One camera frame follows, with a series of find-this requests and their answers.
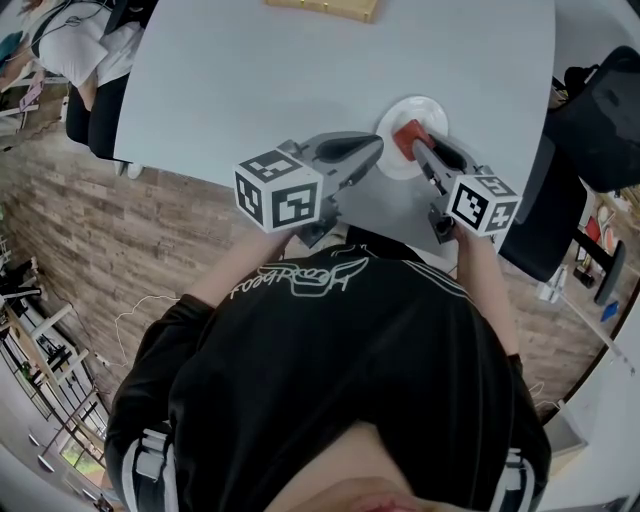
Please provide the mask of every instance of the black t-shirt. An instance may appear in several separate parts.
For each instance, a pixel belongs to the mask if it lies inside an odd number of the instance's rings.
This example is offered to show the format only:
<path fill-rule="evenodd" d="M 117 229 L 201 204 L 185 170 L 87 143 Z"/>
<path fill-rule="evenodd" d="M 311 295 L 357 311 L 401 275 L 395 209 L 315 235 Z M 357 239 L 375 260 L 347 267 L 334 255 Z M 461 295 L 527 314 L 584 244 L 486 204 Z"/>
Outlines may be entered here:
<path fill-rule="evenodd" d="M 216 309 L 184 296 L 147 331 L 106 455 L 173 432 L 180 510 L 262 511 L 357 421 L 415 495 L 488 510 L 510 449 L 547 482 L 550 448 L 521 377 L 465 290 L 357 246 L 268 264 Z"/>

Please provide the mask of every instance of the floor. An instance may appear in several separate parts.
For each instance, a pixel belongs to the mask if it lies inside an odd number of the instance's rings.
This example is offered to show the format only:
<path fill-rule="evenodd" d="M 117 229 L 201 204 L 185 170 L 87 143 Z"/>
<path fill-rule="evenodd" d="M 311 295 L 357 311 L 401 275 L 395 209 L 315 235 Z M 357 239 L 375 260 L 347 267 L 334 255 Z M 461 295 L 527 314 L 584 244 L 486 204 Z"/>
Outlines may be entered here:
<path fill-rule="evenodd" d="M 49 313 L 73 304 L 62 326 L 95 358 L 89 365 L 107 404 L 126 376 L 146 328 L 170 305 L 145 296 L 178 297 L 249 227 L 236 211 L 231 190 L 170 172 L 148 169 L 137 181 L 116 177 L 113 164 L 70 142 L 61 128 L 0 153 L 0 229 L 18 258 L 36 256 L 44 271 Z M 620 223 L 616 232 L 640 268 L 638 230 Z M 599 338 L 560 300 L 535 297 L 537 283 L 503 262 L 522 343 L 525 380 L 541 415 L 583 375 L 602 347 Z M 624 307 L 638 277 L 625 270 L 615 297 Z M 601 308 L 569 277 L 567 295 L 597 322 Z M 611 332 L 616 318 L 603 324 Z"/>

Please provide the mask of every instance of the white stripe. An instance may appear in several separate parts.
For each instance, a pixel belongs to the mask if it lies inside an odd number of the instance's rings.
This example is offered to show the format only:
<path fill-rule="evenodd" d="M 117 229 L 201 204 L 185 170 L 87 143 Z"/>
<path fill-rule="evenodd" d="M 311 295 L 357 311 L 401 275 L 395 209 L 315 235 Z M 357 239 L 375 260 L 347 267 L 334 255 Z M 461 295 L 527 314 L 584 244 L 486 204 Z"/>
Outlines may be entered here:
<path fill-rule="evenodd" d="M 414 270 L 415 272 L 417 272 L 418 274 L 420 274 L 422 277 L 426 277 L 429 281 L 431 281 L 433 284 L 435 284 L 436 286 L 438 286 L 439 288 L 442 288 L 445 292 L 450 293 L 451 295 L 453 295 L 454 297 L 460 297 L 461 299 L 467 299 L 471 304 L 473 304 L 473 301 L 469 298 L 469 296 L 467 295 L 467 292 L 463 289 L 463 288 L 458 288 L 458 287 L 452 287 L 452 288 L 448 288 L 446 286 L 443 286 L 441 283 L 439 283 L 438 281 L 436 281 L 433 277 L 432 274 L 428 273 L 428 272 L 424 272 L 420 267 L 414 267 L 410 262 L 410 261 L 405 261 L 404 263 L 407 264 L 407 266 L 409 266 L 409 268 L 411 268 L 412 270 Z"/>
<path fill-rule="evenodd" d="M 133 488 L 133 462 L 136 458 L 136 451 L 140 446 L 140 440 L 137 439 L 129 449 L 122 460 L 122 490 L 124 492 L 125 505 L 129 512 L 138 512 L 138 502 L 136 500 L 136 492 Z"/>
<path fill-rule="evenodd" d="M 28 290 L 26 292 L 9 293 L 7 295 L 0 295 L 3 299 L 19 299 L 20 297 L 29 297 L 30 295 L 41 295 L 40 290 Z"/>
<path fill-rule="evenodd" d="M 136 473 L 157 482 L 158 478 L 160 478 L 160 469 L 163 463 L 162 452 L 146 453 L 141 451 L 136 462 Z"/>
<path fill-rule="evenodd" d="M 442 275 L 440 272 L 438 272 L 437 270 L 433 269 L 432 267 L 430 267 L 426 263 L 419 263 L 417 261 L 412 261 L 411 263 L 414 266 L 417 266 L 418 268 L 428 272 L 429 274 L 431 274 L 435 278 L 440 279 L 443 283 L 447 283 L 448 285 L 451 285 L 454 288 L 457 288 L 458 290 L 467 293 L 467 290 L 465 290 L 462 286 L 460 286 L 453 279 L 451 279 L 451 277 Z"/>
<path fill-rule="evenodd" d="M 500 512 L 500 509 L 502 508 L 502 503 L 504 502 L 504 497 L 507 493 L 507 470 L 507 466 L 502 470 L 500 480 L 498 480 L 498 485 L 496 485 L 496 492 L 494 493 L 493 500 L 491 501 L 489 512 Z"/>
<path fill-rule="evenodd" d="M 163 434 L 162 432 L 151 430 L 150 428 L 145 428 L 142 433 L 147 437 L 155 437 L 156 439 L 161 439 L 163 444 L 167 439 L 167 434 Z"/>
<path fill-rule="evenodd" d="M 533 500 L 533 486 L 536 483 L 536 475 L 533 471 L 533 467 L 527 459 L 522 458 L 522 464 L 527 474 L 527 486 L 524 489 L 524 496 L 522 497 L 522 503 L 520 503 L 519 512 L 528 512 L 531 507 L 531 501 Z"/>
<path fill-rule="evenodd" d="M 364 252 L 368 252 L 369 254 L 371 254 L 371 256 L 373 256 L 374 258 L 377 258 L 378 255 L 377 254 L 373 254 L 370 250 L 369 247 L 367 246 L 367 244 L 361 245 L 360 246 L 360 250 L 364 251 Z"/>
<path fill-rule="evenodd" d="M 155 450 L 162 454 L 162 452 L 164 451 L 164 442 L 164 439 L 160 440 L 158 438 L 147 436 L 142 439 L 142 446 L 144 446 L 145 448 L 149 448 L 150 450 Z"/>
<path fill-rule="evenodd" d="M 178 488 L 176 486 L 176 465 L 173 458 L 173 445 L 167 450 L 167 465 L 162 472 L 164 479 L 164 510 L 165 512 L 179 512 Z"/>

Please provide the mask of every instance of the wooden board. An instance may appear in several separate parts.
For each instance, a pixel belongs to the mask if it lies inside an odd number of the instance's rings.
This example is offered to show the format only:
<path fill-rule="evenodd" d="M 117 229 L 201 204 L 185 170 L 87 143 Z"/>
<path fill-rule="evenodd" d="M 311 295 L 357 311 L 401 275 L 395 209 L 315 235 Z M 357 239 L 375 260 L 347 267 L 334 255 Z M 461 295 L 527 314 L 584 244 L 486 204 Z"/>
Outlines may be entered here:
<path fill-rule="evenodd" d="M 373 23 L 378 0 L 264 0 L 267 5 L 274 7 L 297 7 L 309 11 L 324 12 L 362 21 Z"/>

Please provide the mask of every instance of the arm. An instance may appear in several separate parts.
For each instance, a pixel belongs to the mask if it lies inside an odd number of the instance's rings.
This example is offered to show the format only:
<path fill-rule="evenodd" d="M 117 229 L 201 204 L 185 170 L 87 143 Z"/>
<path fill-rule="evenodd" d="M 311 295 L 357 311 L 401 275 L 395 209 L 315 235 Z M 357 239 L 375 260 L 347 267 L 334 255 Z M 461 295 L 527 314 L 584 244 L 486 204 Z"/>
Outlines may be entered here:
<path fill-rule="evenodd" d="M 124 499 L 125 454 L 144 429 L 169 419 L 171 387 L 196 353 L 198 341 L 214 315 L 206 304 L 184 296 L 145 333 L 133 367 L 113 400 L 105 440 L 109 478 L 120 499 Z"/>
<path fill-rule="evenodd" d="M 84 83 L 78 87 L 78 92 L 84 102 L 84 107 L 91 112 L 98 92 L 98 74 L 95 70 L 93 70 L 89 75 L 89 78 L 87 78 Z"/>
<path fill-rule="evenodd" d="M 44 82 L 45 79 L 47 78 L 47 72 L 44 70 L 44 68 L 40 67 L 38 64 L 33 65 L 33 71 L 35 71 L 35 74 L 33 75 L 33 77 L 31 77 L 31 83 L 29 84 L 29 89 L 34 88 L 40 82 Z"/>
<path fill-rule="evenodd" d="M 518 333 L 507 286 L 490 238 L 478 238 L 456 227 L 459 244 L 458 282 L 495 331 L 508 356 L 519 352 Z"/>
<path fill-rule="evenodd" d="M 211 307 L 218 307 L 247 274 L 280 255 L 293 234 L 293 231 L 266 234 L 252 230 L 186 293 Z"/>

